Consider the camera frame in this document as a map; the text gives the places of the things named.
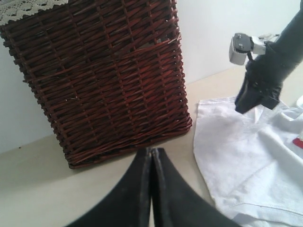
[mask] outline white towel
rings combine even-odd
[[[216,208],[243,227],[303,227],[303,109],[200,101],[194,154]]]

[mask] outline brown wicker basket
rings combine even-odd
[[[186,133],[175,0],[70,0],[0,27],[70,168]]]

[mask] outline lace trim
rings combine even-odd
[[[1,0],[0,26],[10,20],[20,20],[24,15],[31,16],[40,10],[47,10],[54,5],[66,4],[68,0]]]

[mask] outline beige tabletop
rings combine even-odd
[[[193,155],[197,103],[237,95],[244,67],[227,70],[187,85],[191,131],[164,147],[188,184],[213,204]],[[285,82],[282,100],[292,105],[303,95],[303,66]],[[70,170],[55,136],[0,155],[0,227],[60,227],[98,203],[119,181],[134,155],[83,170]]]

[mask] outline wicker basket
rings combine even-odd
[[[175,0],[70,0],[1,26],[70,168],[186,133]]]

